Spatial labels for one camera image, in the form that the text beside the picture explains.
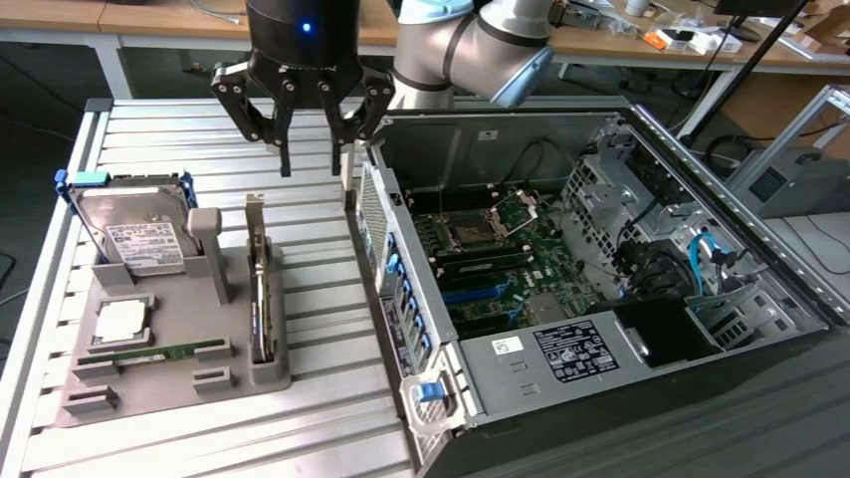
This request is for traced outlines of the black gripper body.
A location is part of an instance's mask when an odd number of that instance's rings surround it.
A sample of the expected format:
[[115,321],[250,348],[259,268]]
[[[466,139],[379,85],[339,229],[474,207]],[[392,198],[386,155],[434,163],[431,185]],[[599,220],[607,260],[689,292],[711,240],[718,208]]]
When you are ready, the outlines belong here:
[[339,103],[363,77],[358,56],[360,2],[267,1],[246,3],[251,37],[251,80],[295,109],[319,109],[322,82]]

